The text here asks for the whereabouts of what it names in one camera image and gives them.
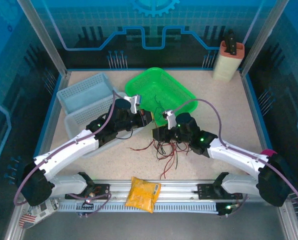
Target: beige container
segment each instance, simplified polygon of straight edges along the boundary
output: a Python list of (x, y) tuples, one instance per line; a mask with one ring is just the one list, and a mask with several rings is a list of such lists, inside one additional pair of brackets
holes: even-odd
[(228, 52), (225, 52), (226, 49), (225, 42), (222, 41), (218, 57), (214, 64), (214, 80), (229, 82), (244, 58), (245, 49), (242, 43), (237, 42), (236, 55), (231, 55)]

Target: gray floor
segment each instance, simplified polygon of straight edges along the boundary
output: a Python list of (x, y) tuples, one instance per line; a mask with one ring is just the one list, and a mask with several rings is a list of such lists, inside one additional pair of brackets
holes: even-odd
[(26, 231), (24, 240), (283, 240), (278, 209), (249, 203), (236, 215), (56, 213)]

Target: speckled tabletop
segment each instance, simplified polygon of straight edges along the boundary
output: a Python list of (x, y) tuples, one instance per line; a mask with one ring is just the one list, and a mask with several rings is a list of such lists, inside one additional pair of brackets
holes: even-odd
[[(143, 72), (139, 71), (106, 71), (111, 83), (121, 92), (125, 84)], [(261, 145), (252, 118), (248, 100), (238, 72), (230, 82), (212, 80), (211, 71), (202, 70), (169, 70), (167, 71), (197, 98), (210, 101), (219, 111), (223, 130), (222, 138), (231, 144), (256, 153), (261, 152)], [(98, 71), (74, 71), (69, 85), (75, 84)], [(191, 114), (202, 130), (218, 134), (219, 123), (213, 110), (206, 104), (199, 103)], [(51, 149), (58, 147), (69, 138), (65, 131), (65, 113), (61, 110)], [(129, 180), (132, 176), (141, 179), (157, 180), (163, 172), (167, 159), (158, 161), (153, 146), (144, 151), (132, 151), (129, 147), (141, 149), (149, 145), (152, 140), (151, 123), (141, 132), (118, 145), (103, 151), (91, 158), (77, 159), (64, 168), (60, 175), (71, 175), (86, 172), (92, 179)], [(172, 167), (167, 173), (167, 180), (206, 180), (215, 179), (221, 172), (241, 174), (242, 171), (226, 162), (207, 158), (189, 152), (188, 155), (178, 154), (178, 168)]]

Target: tangled wires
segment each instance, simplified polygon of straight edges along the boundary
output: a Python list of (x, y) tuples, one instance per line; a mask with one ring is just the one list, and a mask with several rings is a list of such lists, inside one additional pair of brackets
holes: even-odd
[(164, 179), (166, 179), (165, 173), (171, 169), (171, 167), (175, 163), (175, 169), (178, 167), (178, 153), (181, 152), (186, 152), (186, 155), (188, 154), (190, 150), (189, 146), (187, 143), (178, 143), (176, 141), (171, 141), (169, 143), (167, 142), (158, 142), (156, 140), (152, 140), (150, 144), (147, 147), (141, 148), (141, 149), (133, 149), (130, 147), (131, 150), (133, 151), (142, 151), (148, 149), (151, 145), (155, 148), (156, 152), (156, 157), (159, 161), (167, 159), (167, 162), (164, 166), (163, 172), (160, 175), (160, 179), (162, 176)]

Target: blue edge trim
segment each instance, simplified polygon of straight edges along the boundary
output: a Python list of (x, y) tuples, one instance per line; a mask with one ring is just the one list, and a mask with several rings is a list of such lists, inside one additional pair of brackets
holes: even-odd
[[(138, 70), (145, 70), (146, 68), (130, 68), (130, 69), (123, 69), (124, 71), (138, 71)], [(164, 68), (165, 70), (203, 70), (203, 68), (197, 68), (197, 67), (192, 67), (192, 68)], [(109, 71), (109, 69), (69, 69), (69, 71)], [(252, 86), (252, 83), (251, 83), (251, 79), (249, 77), (249, 74), (246, 75), (246, 80), (247, 80), (247, 84), (250, 88), (250, 93), (251, 93), (251, 97), (252, 97), (252, 100), (254, 102), (254, 105), (255, 105), (255, 110), (256, 110), (256, 113), (259, 117), (259, 121), (260, 121), (260, 126), (261, 126), (261, 129), (263, 131), (263, 134), (264, 134), (264, 138), (265, 138), (265, 141), (266, 141), (266, 144), (268, 146), (269, 149), (272, 149), (272, 144), (271, 144), (271, 141), (270, 141), (270, 138), (269, 138), (269, 134), (268, 134), (268, 131), (267, 131), (267, 128), (265, 127), (265, 123), (264, 123), (264, 119), (262, 117), (262, 114), (261, 114), (261, 110), (260, 110), (260, 106), (258, 104), (258, 101), (257, 101), (257, 97), (255, 95), (255, 91), (254, 91), (254, 88)], [(53, 95), (52, 95), (52, 98), (51, 98), (51, 102), (50, 102), (50, 105), (49, 105), (49, 108), (48, 108), (48, 112), (45, 116), (45, 120), (44, 120), (44, 123), (43, 123), (43, 126), (42, 126), (42, 129), (41, 129), (41, 133), (40, 133), (40, 136), (39, 136), (39, 140), (38, 140), (38, 143), (37, 143), (37, 146), (35, 148), (35, 151), (34, 151), (34, 157), (37, 156), (39, 154), (39, 151), (40, 151), (40, 148), (41, 148), (41, 144), (42, 144), (42, 140), (43, 140), (43, 137), (44, 137), (44, 134), (46, 132), (46, 128), (47, 128), (47, 125), (49, 123), (49, 120), (50, 120), (50, 116), (51, 116), (51, 111), (52, 111), (52, 108), (53, 108), (53, 105), (54, 105), (54, 102), (55, 102), (55, 99), (56, 99), (56, 94), (58, 92), (58, 89), (59, 89), (59, 86), (60, 86), (60, 82), (61, 82), (61, 76), (59, 75), (59, 78), (57, 80), (57, 84), (55, 86), (55, 89), (54, 89), (54, 92), (53, 92)]]

